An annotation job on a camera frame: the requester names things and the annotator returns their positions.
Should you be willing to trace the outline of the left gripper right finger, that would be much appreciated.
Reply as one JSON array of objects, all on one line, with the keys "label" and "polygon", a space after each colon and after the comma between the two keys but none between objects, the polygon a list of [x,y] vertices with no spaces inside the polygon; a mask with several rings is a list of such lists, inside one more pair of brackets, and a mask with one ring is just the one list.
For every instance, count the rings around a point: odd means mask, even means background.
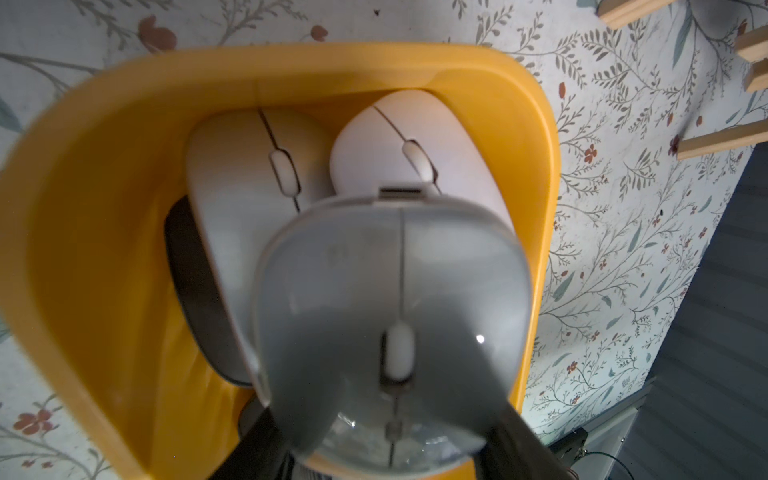
[{"label": "left gripper right finger", "polygon": [[573,480],[566,467],[507,404],[486,436],[485,446],[473,455],[476,479]]}]

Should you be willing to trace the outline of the silver grey mouse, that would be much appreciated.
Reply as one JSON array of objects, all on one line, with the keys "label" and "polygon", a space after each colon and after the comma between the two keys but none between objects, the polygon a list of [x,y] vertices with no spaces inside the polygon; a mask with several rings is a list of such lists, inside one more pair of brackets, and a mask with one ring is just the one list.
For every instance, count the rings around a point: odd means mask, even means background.
[{"label": "silver grey mouse", "polygon": [[291,451],[353,475],[466,462],[504,410],[533,304],[523,247],[448,196],[340,199],[265,250],[254,342]]}]

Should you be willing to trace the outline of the black mouse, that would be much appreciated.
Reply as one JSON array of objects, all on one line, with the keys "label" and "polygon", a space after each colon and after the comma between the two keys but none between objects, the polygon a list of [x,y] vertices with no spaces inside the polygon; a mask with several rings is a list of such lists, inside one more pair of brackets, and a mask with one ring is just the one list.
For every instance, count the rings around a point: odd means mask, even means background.
[{"label": "black mouse", "polygon": [[174,289],[200,352],[221,378],[249,388],[250,376],[236,345],[186,196],[170,208],[163,233]]}]

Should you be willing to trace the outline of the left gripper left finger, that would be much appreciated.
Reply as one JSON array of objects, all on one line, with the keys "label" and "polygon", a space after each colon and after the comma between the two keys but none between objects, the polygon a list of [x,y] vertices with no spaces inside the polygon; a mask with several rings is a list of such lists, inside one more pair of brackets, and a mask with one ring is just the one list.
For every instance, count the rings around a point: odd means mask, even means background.
[{"label": "left gripper left finger", "polygon": [[209,479],[287,479],[293,466],[289,444],[267,408]]}]

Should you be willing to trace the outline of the silver white mouse front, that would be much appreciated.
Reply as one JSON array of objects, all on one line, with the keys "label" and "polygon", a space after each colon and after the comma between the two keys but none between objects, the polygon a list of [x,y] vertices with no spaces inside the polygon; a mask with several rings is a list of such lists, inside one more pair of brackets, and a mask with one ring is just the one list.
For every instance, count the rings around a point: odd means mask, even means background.
[{"label": "silver white mouse front", "polygon": [[260,369],[251,338],[259,259],[284,226],[334,195],[332,143],[318,121],[284,108],[216,114],[188,139],[188,199],[249,378]]}]

